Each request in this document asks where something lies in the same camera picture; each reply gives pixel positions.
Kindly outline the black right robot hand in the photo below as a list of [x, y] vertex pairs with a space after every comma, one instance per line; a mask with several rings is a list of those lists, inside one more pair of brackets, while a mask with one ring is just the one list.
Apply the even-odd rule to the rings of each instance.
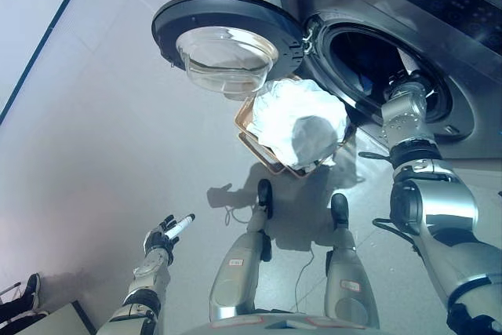
[[425, 92], [427, 79], [420, 69], [419, 61], [411, 53], [397, 48], [393, 62], [393, 70], [388, 78], [388, 98], [404, 93]]

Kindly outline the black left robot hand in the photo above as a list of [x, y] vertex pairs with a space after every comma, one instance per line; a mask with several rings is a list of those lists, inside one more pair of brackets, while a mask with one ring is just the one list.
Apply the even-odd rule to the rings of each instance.
[[167, 256], [167, 265], [173, 263], [173, 248], [180, 241], [179, 234], [195, 220], [195, 215], [189, 213], [181, 220], [176, 220], [174, 215], [168, 215], [155, 228], [150, 230], [144, 239], [144, 255], [152, 250], [163, 250]]

